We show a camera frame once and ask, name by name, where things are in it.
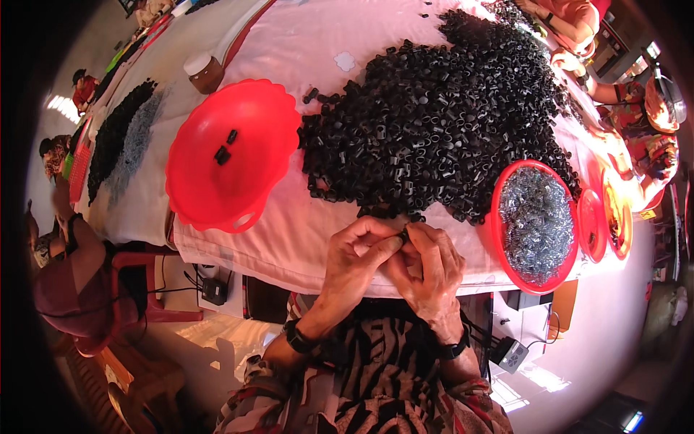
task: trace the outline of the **jar lid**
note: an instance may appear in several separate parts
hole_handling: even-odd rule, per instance
[[[604,206],[591,188],[584,188],[578,199],[578,236],[581,250],[597,264],[607,250]]]
[[[210,64],[211,60],[212,55],[206,51],[203,53],[194,54],[185,61],[183,64],[183,69],[189,76],[194,76],[205,69],[205,67]]]

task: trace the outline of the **hand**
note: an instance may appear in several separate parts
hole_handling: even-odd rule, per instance
[[[365,216],[330,238],[325,283],[314,306],[299,321],[299,331],[309,339],[324,337],[347,318],[362,300],[376,269],[397,252],[400,231]],[[359,256],[355,247],[369,247]]]
[[[70,184],[62,174],[56,174],[56,189],[53,191],[53,206],[62,220],[70,220],[75,213],[70,207]]]
[[[610,124],[600,121],[602,130],[589,125],[591,135],[604,143],[607,156],[614,169],[620,174],[623,180],[628,181],[634,177],[634,167],[632,157],[629,154],[624,139],[617,130]]]
[[[388,261],[388,274],[414,313],[436,333],[439,343],[457,344],[463,325],[455,294],[463,280],[465,259],[443,229],[413,223],[407,225],[407,232],[421,254],[424,279],[412,276],[399,255]]]
[[[576,56],[561,47],[552,53],[550,65],[563,69],[564,71],[578,71],[579,76],[585,74],[585,67],[582,71],[581,68],[583,65],[581,65],[581,62],[578,61]]]
[[[537,15],[538,10],[541,8],[540,5],[530,0],[516,0],[516,5],[518,5],[521,10],[533,15]]]

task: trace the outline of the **red basket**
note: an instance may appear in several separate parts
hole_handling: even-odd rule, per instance
[[[564,263],[561,264],[557,270],[558,276],[550,278],[543,285],[538,285],[536,283],[528,283],[524,281],[521,278],[521,276],[516,272],[516,270],[514,270],[511,267],[509,261],[506,259],[506,253],[504,250],[504,235],[506,233],[508,224],[502,222],[501,214],[499,213],[501,190],[503,189],[504,184],[506,183],[508,178],[520,167],[534,167],[536,169],[540,169],[543,172],[551,174],[552,176],[554,176],[557,182],[561,184],[562,187],[564,187],[566,195],[570,196],[570,192],[566,187],[564,181],[549,166],[544,165],[543,163],[536,160],[518,160],[512,165],[508,166],[503,172],[501,172],[501,176],[499,177],[499,180],[496,183],[496,187],[494,188],[494,194],[491,199],[491,212],[489,213],[490,215],[485,217],[485,220],[488,222],[489,225],[491,225],[491,237],[493,240],[494,249],[496,250],[499,262],[501,262],[501,267],[509,276],[511,282],[513,282],[522,291],[527,292],[528,294],[549,294],[550,292],[556,290],[566,280],[566,277],[571,271],[574,262],[576,262],[579,239],[577,230],[578,218],[576,213],[576,203],[574,201],[569,202],[571,217],[573,218],[573,243],[571,243],[569,254],[564,260]]]
[[[75,161],[72,163],[72,170],[67,182],[70,184],[70,203],[77,203],[82,197],[82,189],[87,176],[87,166],[89,165],[89,156],[92,150],[86,146],[89,142],[89,127],[92,123],[92,116],[85,121],[85,127],[82,128],[82,133],[77,141],[75,150]]]
[[[166,167],[169,204],[182,223],[240,233],[258,221],[298,147],[295,106],[284,86],[249,79],[225,86],[193,110]],[[232,129],[238,135],[227,146],[231,158],[220,166],[213,157]]]

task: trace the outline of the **hat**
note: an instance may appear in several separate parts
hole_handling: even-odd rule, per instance
[[[655,78],[657,89],[666,102],[671,121],[675,120],[678,124],[681,124],[687,119],[687,106],[684,103],[682,92],[679,90],[677,83],[663,75],[663,73],[660,62],[656,62],[653,66],[653,78]]]
[[[75,71],[75,74],[72,76],[72,85],[77,86],[77,80],[85,76],[85,72],[87,72],[86,69],[78,69]]]

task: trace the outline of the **floral shirt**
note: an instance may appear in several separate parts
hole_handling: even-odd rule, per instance
[[[427,336],[401,319],[357,322],[300,381],[253,356],[215,433],[511,433],[486,380],[441,382]]]
[[[57,135],[53,138],[54,148],[44,155],[44,168],[46,169],[47,178],[62,172],[62,162],[65,161],[67,156],[66,149],[70,139],[72,139],[70,135]]]
[[[644,106],[646,90],[640,83],[631,81],[614,88],[625,104],[612,106],[609,118],[627,145],[636,173],[669,181],[679,162],[677,138],[650,124]]]

